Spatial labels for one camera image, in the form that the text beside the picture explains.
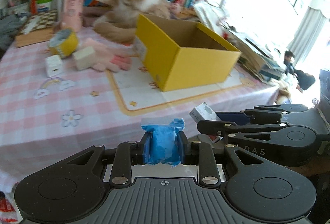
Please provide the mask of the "small white red box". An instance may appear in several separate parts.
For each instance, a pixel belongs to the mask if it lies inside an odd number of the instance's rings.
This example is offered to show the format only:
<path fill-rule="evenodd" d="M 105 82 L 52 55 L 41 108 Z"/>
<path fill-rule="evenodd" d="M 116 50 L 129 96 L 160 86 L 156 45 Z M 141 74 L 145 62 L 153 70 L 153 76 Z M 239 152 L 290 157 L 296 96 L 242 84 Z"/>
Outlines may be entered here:
<path fill-rule="evenodd" d="M 193 108 L 189 113 L 189 115 L 195 121 L 195 123 L 199 123 L 199 121 L 202 120 L 220 121 L 220 118 L 205 102 Z M 221 137 L 218 136 L 201 135 L 201 134 L 197 135 L 197 138 L 202 142 L 208 142 L 210 144 L 216 144 L 222 139 Z"/>

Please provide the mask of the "blue packet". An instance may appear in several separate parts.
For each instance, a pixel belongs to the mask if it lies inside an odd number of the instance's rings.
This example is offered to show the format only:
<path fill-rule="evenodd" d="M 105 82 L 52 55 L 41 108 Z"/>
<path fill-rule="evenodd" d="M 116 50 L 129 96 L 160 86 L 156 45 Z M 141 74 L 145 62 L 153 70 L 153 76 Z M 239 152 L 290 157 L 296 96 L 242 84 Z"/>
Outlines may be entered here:
<path fill-rule="evenodd" d="M 165 164 L 173 167 L 181 163 L 178 149 L 178 134 L 185 129 L 182 118 L 145 118 L 141 128 L 151 133 L 147 164 Z"/>

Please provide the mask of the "pink knit glove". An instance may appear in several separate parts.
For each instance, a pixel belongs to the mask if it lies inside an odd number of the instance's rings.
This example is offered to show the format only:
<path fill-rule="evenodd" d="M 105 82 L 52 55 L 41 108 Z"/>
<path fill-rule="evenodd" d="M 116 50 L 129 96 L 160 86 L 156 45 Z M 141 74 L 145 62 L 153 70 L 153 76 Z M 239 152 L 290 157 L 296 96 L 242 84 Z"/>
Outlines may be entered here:
<path fill-rule="evenodd" d="M 131 56 L 126 50 L 110 47 L 91 38 L 86 39 L 79 49 L 88 46 L 93 47 L 96 52 L 97 62 L 91 67 L 92 69 L 100 72 L 105 70 L 112 72 L 130 70 Z"/>

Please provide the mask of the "cream white block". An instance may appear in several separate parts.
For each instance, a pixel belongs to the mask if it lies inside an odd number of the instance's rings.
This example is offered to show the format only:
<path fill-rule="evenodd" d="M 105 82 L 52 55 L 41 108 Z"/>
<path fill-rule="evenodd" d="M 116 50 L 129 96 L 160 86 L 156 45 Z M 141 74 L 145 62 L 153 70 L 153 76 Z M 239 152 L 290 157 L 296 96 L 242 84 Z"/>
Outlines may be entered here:
<path fill-rule="evenodd" d="M 84 47 L 73 53 L 73 59 L 78 71 L 91 68 L 97 62 L 96 52 L 91 46 Z"/>

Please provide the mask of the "white charger adapter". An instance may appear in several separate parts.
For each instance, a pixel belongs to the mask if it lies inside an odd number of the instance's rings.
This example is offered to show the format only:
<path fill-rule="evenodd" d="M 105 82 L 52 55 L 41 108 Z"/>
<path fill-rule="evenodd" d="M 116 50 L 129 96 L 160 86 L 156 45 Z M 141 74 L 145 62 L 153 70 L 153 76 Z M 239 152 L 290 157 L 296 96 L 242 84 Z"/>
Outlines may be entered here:
<path fill-rule="evenodd" d="M 45 59 L 47 77 L 54 77 L 63 72 L 63 61 L 59 55 L 52 55 Z"/>

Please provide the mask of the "yellow tape roll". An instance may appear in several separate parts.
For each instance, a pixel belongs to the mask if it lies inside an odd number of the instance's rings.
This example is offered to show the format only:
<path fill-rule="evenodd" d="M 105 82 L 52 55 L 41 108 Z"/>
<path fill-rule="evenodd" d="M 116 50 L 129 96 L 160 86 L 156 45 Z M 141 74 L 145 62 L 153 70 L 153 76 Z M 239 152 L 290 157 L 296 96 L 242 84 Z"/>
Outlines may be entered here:
<path fill-rule="evenodd" d="M 78 47 L 78 37 L 70 29 L 61 29 L 49 40 L 48 49 L 53 55 L 59 55 L 61 58 L 69 57 Z"/>

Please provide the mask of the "stack of papers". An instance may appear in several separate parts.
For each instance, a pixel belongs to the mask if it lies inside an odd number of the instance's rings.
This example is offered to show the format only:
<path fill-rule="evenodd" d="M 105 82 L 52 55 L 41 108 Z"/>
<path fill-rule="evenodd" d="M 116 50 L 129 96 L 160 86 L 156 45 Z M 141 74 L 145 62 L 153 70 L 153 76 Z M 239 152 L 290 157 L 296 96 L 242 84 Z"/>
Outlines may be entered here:
<path fill-rule="evenodd" d="M 218 35 L 226 38 L 242 53 L 240 64 L 254 76 L 261 80 L 271 79 L 281 80 L 284 69 L 272 56 L 255 45 L 243 33 L 238 33 L 225 22 L 225 13 L 221 8 L 208 4 L 204 0 L 199 0 L 193 5 L 196 15 L 201 23 L 210 28 Z"/>

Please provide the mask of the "pink checkered tablecloth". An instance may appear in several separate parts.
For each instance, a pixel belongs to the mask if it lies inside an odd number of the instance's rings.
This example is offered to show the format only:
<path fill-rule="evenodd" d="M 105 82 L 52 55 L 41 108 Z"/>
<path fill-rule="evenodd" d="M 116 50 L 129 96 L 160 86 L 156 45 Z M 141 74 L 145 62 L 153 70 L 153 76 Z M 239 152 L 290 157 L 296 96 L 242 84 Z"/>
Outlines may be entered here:
<path fill-rule="evenodd" d="M 46 43 L 18 49 L 1 59 L 1 191 L 9 193 L 27 175 L 92 145 L 114 148 L 139 140 L 141 120 L 182 118 L 185 134 L 197 134 L 190 116 L 207 103 L 214 111 L 238 112 L 272 104 L 278 88 L 235 67 L 226 82 L 160 91 L 139 58 L 129 71 L 78 71 L 71 58 L 64 71 L 47 77 Z"/>

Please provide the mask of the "yellow cardboard box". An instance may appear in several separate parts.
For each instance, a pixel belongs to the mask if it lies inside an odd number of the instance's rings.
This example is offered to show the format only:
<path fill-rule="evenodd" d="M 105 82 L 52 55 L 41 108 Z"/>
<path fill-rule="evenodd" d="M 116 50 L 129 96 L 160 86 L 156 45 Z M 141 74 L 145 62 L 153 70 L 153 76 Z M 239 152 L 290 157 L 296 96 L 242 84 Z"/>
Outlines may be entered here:
<path fill-rule="evenodd" d="M 222 83 L 241 52 L 199 22 L 139 15 L 135 48 L 161 91 Z"/>

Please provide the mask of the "wooden chessboard box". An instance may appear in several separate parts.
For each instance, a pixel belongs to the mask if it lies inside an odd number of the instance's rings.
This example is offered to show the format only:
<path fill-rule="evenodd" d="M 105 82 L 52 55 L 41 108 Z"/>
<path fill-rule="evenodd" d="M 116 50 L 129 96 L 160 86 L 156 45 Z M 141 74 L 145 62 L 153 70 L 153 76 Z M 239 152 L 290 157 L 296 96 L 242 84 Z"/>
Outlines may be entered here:
<path fill-rule="evenodd" d="M 57 10 L 50 10 L 30 16 L 15 37 L 17 48 L 49 41 L 57 22 Z"/>

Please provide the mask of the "fluffy orange cat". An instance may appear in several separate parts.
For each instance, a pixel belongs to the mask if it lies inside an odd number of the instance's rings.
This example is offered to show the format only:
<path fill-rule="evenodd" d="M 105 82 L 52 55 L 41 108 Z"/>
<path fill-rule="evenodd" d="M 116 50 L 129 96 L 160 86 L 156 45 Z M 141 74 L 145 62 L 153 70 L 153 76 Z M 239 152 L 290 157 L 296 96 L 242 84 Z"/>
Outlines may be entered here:
<path fill-rule="evenodd" d="M 170 5 L 166 0 L 96 0 L 110 11 L 96 19 L 93 30 L 109 41 L 129 44 L 135 39 L 139 15 L 147 14 L 169 19 Z"/>

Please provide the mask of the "pink cylindrical container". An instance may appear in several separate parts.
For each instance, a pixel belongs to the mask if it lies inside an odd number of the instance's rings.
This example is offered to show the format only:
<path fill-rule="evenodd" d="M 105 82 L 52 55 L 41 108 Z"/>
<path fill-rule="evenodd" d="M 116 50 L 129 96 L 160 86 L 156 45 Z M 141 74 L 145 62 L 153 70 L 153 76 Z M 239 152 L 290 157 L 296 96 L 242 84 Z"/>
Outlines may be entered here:
<path fill-rule="evenodd" d="M 84 0 L 64 0 L 63 12 L 61 15 L 61 27 L 70 28 L 75 32 L 79 32 L 83 25 Z"/>

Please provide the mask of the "grey cloth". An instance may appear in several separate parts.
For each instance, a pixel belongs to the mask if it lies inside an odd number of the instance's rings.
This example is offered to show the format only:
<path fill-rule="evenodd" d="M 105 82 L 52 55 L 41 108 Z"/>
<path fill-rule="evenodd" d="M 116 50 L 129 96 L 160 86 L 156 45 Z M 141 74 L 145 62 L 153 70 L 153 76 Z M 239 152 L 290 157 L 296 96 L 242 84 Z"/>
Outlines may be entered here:
<path fill-rule="evenodd" d="M 0 21 L 0 48 L 5 52 L 12 44 L 17 33 L 20 31 L 23 24 L 26 22 L 26 17 L 20 18 L 17 14 L 7 15 L 1 18 Z"/>

